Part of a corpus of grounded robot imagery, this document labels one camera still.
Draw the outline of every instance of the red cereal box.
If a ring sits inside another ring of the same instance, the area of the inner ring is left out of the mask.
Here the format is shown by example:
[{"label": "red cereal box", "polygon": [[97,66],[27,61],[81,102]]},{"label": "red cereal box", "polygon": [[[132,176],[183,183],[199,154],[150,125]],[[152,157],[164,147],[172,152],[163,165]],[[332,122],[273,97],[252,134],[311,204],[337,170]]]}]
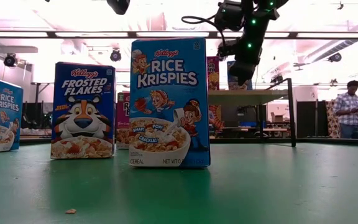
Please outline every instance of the red cereal box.
[{"label": "red cereal box", "polygon": [[219,57],[206,57],[208,63],[208,90],[219,90]]},{"label": "red cereal box", "polygon": [[129,106],[130,98],[129,92],[118,93],[118,102],[117,102],[117,117],[116,117],[116,147],[117,149],[128,149],[129,141],[131,138],[134,138],[132,132],[130,132],[129,125],[129,113],[131,112],[131,107]]}]

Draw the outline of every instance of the kellogg's logo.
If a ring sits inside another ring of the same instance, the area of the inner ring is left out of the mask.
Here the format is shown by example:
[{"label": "kellogg's logo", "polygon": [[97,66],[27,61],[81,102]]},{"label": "kellogg's logo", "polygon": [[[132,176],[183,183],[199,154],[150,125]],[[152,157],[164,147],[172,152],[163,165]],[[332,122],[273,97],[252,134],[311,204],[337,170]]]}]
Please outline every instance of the kellogg's logo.
[{"label": "kellogg's logo", "polygon": [[154,52],[154,57],[166,56],[168,58],[172,58],[178,54],[179,54],[179,50],[169,51],[168,49],[165,49],[165,50],[160,49],[160,50]]},{"label": "kellogg's logo", "polygon": [[13,94],[13,91],[10,90],[10,89],[7,89],[7,88],[3,89],[2,92],[6,93],[6,94],[8,94],[8,95]]},{"label": "kellogg's logo", "polygon": [[99,73],[97,71],[88,72],[88,69],[77,68],[77,69],[74,69],[74,70],[71,71],[71,75],[73,77],[82,76],[82,77],[85,77],[85,78],[94,78],[94,77],[97,77],[99,75]]}]

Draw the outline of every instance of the cartoon elf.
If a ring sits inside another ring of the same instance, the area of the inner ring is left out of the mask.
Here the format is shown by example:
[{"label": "cartoon elf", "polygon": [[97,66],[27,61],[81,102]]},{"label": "cartoon elf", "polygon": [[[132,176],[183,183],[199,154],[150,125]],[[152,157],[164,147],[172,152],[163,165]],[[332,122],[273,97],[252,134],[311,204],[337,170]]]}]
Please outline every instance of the cartoon elf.
[{"label": "cartoon elf", "polygon": [[[189,133],[191,137],[190,149],[195,151],[207,151],[207,147],[201,143],[200,136],[198,135],[195,123],[201,121],[200,103],[196,99],[189,100],[183,108],[185,117],[181,118],[181,126]],[[193,143],[193,140],[197,142],[197,148]]]},{"label": "cartoon elf", "polygon": [[0,112],[0,125],[9,128],[9,117],[5,111]]},{"label": "cartoon elf", "polygon": [[157,118],[165,119],[165,115],[164,115],[163,111],[171,109],[172,106],[175,105],[175,102],[170,100],[168,98],[167,92],[165,92],[163,90],[152,90],[150,92],[150,96],[152,98],[152,104],[153,104],[154,109],[153,110],[146,109],[145,105],[144,105],[144,106],[140,106],[138,108],[138,110],[140,110],[141,112],[143,112],[145,114],[156,113]]},{"label": "cartoon elf", "polygon": [[134,59],[132,62],[132,72],[134,74],[139,73],[140,75],[146,74],[147,69],[150,67],[150,64],[147,64],[146,54],[143,54],[140,50],[134,50],[132,58]]},{"label": "cartoon elf", "polygon": [[13,127],[12,127],[12,132],[14,133],[15,135],[15,140],[14,142],[19,142],[19,137],[17,136],[17,130],[20,128],[19,127],[19,118],[15,118],[13,120]]}]

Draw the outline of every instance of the ceiling beam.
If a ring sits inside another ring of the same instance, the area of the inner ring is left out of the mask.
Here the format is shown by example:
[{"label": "ceiling beam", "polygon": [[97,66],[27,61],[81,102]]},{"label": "ceiling beam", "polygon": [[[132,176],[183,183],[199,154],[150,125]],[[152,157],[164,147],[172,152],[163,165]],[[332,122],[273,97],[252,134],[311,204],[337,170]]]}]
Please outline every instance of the ceiling beam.
[{"label": "ceiling beam", "polygon": [[[226,39],[240,37],[242,32],[223,32]],[[204,37],[220,39],[218,31],[209,32],[108,32],[108,31],[18,31],[0,30],[0,39],[165,39]],[[265,39],[282,40],[358,40],[358,32],[266,32]]]}]

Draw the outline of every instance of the jeans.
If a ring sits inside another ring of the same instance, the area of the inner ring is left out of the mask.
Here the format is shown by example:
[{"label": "jeans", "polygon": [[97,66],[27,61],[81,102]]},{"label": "jeans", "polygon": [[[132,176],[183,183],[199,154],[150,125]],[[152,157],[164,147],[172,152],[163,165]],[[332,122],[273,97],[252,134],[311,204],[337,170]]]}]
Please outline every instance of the jeans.
[{"label": "jeans", "polygon": [[358,125],[340,124],[341,138],[358,139]]}]

